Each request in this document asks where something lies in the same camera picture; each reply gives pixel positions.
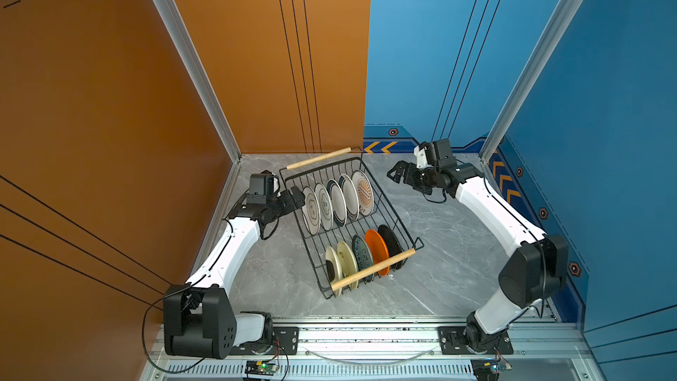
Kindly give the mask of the black wire dish rack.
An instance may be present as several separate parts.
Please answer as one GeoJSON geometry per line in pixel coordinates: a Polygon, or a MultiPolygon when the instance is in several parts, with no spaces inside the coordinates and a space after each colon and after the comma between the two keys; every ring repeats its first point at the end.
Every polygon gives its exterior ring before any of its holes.
{"type": "Polygon", "coordinates": [[[322,183],[331,197],[333,228],[330,231],[325,231],[320,225],[319,232],[315,236],[311,236],[303,221],[303,211],[299,210],[294,214],[310,264],[315,272],[317,285],[327,299],[338,297],[344,292],[357,289],[362,284],[372,282],[376,278],[386,277],[397,271],[405,266],[407,259],[412,257],[414,252],[421,250],[424,246],[421,238],[412,237],[361,155],[351,155],[349,151],[328,153],[317,158],[289,164],[280,171],[280,176],[285,187],[296,186],[301,191],[305,186],[309,186],[315,192],[316,184],[322,183]],[[341,174],[348,174],[352,178],[352,174],[356,170],[362,171],[370,180],[375,203],[373,212],[369,216],[363,216],[360,213],[358,219],[351,222],[347,218],[347,208],[338,180],[341,174]],[[326,248],[331,246],[336,250],[338,242],[345,241],[352,249],[353,236],[358,235],[364,239],[368,230],[375,229],[377,231],[382,224],[392,229],[403,252],[380,264],[373,264],[372,267],[345,280],[331,284],[325,264],[326,248]]]}

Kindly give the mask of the cream plate black floral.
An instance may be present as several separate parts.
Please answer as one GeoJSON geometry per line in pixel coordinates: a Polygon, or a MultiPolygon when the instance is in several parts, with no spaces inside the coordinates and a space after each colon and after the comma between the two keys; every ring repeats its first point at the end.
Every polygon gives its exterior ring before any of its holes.
{"type": "Polygon", "coordinates": [[[328,279],[331,284],[343,280],[343,271],[338,253],[331,246],[327,247],[325,250],[325,264],[328,279]]]}

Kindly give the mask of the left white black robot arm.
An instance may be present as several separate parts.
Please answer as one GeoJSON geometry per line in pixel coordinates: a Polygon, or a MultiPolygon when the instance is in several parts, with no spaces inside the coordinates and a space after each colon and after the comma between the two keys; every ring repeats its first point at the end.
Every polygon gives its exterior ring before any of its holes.
{"type": "Polygon", "coordinates": [[[226,218],[227,227],[202,266],[162,298],[165,350],[171,356],[223,359],[241,345],[273,345],[268,312],[235,314],[230,290],[264,228],[301,209],[305,197],[294,187],[243,197],[226,218]]]}

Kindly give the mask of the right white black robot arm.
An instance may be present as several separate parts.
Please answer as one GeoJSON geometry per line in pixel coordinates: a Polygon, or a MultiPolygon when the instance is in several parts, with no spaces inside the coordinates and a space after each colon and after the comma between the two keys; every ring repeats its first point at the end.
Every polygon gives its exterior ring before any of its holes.
{"type": "Polygon", "coordinates": [[[476,354],[497,349],[510,325],[536,303],[544,304],[567,284],[569,244],[529,222],[489,185],[471,164],[436,169],[399,161],[387,172],[430,195],[440,189],[471,210],[504,247],[508,260],[498,275],[499,288],[466,319],[465,344],[476,354]]]}

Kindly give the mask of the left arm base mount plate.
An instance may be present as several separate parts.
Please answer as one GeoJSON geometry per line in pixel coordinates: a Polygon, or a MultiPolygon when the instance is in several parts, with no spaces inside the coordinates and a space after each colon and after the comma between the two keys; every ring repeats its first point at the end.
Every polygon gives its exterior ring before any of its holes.
{"type": "Polygon", "coordinates": [[[231,356],[273,356],[282,347],[287,356],[295,356],[299,345],[300,329],[298,326],[275,326],[273,340],[266,342],[247,342],[233,347],[231,356]]]}

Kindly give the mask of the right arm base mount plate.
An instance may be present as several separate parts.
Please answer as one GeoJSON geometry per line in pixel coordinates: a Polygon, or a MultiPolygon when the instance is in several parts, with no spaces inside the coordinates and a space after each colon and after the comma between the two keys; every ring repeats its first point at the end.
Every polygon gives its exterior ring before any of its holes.
{"type": "Polygon", "coordinates": [[[474,326],[440,326],[437,334],[444,355],[514,354],[507,329],[486,334],[474,326]]]}

